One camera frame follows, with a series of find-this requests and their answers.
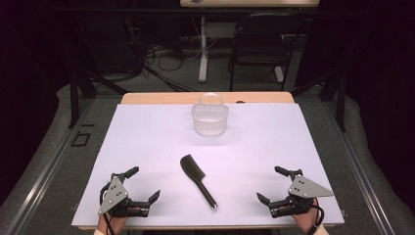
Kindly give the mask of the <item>person's left hand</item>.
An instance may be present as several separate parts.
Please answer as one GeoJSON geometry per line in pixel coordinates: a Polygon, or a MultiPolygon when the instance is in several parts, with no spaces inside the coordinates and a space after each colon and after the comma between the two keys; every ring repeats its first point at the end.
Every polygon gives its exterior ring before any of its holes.
{"type": "Polygon", "coordinates": [[[110,235],[110,229],[112,229],[114,234],[118,235],[122,231],[127,220],[127,217],[111,217],[109,215],[100,215],[96,229],[100,230],[106,235],[110,235]]]}

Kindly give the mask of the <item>black folding chair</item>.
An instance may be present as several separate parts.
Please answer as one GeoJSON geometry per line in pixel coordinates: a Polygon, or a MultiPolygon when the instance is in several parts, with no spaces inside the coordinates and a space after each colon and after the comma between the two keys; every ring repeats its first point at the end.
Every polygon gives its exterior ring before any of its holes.
{"type": "Polygon", "coordinates": [[[295,14],[252,13],[235,25],[228,71],[229,90],[235,82],[235,66],[270,67],[282,70],[281,88],[286,84],[296,42],[305,27],[295,14]]]}

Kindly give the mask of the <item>person's right hand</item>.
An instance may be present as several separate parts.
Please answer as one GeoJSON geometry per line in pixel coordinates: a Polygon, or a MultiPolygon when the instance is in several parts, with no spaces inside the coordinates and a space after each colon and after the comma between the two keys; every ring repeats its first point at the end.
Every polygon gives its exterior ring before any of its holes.
{"type": "Polygon", "coordinates": [[[316,222],[319,219],[319,209],[317,208],[317,200],[313,200],[313,208],[308,213],[295,214],[293,219],[305,235],[312,235],[312,227],[316,226],[316,222]]]}

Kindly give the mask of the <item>black metal stand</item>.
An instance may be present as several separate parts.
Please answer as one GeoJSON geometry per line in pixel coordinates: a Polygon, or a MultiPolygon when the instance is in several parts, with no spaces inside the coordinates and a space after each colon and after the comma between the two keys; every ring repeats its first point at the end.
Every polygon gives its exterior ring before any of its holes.
{"type": "Polygon", "coordinates": [[[328,71],[323,75],[311,80],[306,85],[299,86],[291,91],[293,97],[297,97],[303,92],[323,82],[323,88],[319,94],[320,100],[331,101],[337,95],[336,123],[342,132],[346,132],[345,127],[345,107],[346,107],[346,74],[341,71],[328,71]]]}
{"type": "Polygon", "coordinates": [[[120,95],[127,93],[127,90],[114,84],[108,79],[104,78],[97,72],[91,69],[80,67],[75,68],[69,73],[69,97],[70,97],[70,123],[69,128],[73,128],[79,121],[80,110],[79,110],[79,99],[78,91],[81,91],[87,99],[94,99],[98,92],[93,85],[93,82],[97,81],[112,89],[120,95]]]}

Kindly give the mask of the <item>clear plastic basket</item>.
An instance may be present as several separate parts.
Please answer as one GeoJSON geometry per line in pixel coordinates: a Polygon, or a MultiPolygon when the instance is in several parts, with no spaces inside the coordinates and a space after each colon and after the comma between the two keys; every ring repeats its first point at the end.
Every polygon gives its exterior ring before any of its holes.
{"type": "Polygon", "coordinates": [[[229,108],[216,93],[203,94],[191,109],[195,131],[203,136],[221,135],[227,127],[229,108]]]}

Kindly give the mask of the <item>grey metal floor rail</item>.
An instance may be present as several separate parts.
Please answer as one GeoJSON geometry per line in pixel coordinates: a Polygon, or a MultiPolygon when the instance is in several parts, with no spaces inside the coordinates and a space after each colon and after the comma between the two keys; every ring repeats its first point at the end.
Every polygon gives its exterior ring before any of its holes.
{"type": "Polygon", "coordinates": [[[330,122],[334,126],[337,135],[341,139],[342,145],[346,149],[347,163],[380,235],[396,235],[385,210],[381,206],[379,198],[375,193],[361,162],[359,161],[359,158],[350,143],[348,136],[341,130],[337,123],[336,112],[333,105],[330,102],[323,102],[322,105],[329,117],[330,122]]]}
{"type": "Polygon", "coordinates": [[[75,188],[64,161],[81,124],[69,127],[69,103],[58,111],[23,176],[0,207],[0,235],[87,235],[71,225],[75,188]]]}

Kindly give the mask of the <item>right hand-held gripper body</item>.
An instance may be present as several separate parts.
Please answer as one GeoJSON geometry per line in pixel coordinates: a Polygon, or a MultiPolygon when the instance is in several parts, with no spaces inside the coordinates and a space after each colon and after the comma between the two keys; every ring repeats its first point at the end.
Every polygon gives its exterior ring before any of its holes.
{"type": "Polygon", "coordinates": [[[292,184],[288,188],[288,196],[269,205],[272,217],[307,213],[314,199],[334,195],[330,189],[303,176],[301,169],[291,170],[291,173],[292,184]]]}

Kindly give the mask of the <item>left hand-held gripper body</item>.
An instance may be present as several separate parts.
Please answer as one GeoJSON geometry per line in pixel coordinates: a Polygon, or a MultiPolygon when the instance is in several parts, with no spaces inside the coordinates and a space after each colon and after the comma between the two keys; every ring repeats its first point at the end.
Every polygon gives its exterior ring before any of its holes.
{"type": "Polygon", "coordinates": [[[98,215],[108,214],[111,217],[147,217],[148,202],[134,202],[129,198],[123,182],[126,178],[121,174],[113,174],[111,181],[103,187],[100,196],[98,215]]]}

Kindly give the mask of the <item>white-legged desk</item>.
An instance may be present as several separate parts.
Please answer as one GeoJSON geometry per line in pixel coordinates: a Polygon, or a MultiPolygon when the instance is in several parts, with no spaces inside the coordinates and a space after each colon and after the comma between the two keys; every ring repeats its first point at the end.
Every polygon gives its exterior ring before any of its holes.
{"type": "MultiPolygon", "coordinates": [[[[180,0],[180,6],[187,9],[313,9],[320,0],[180,0]]],[[[201,64],[199,82],[206,82],[208,77],[208,47],[207,47],[207,22],[201,19],[201,64]]]]}

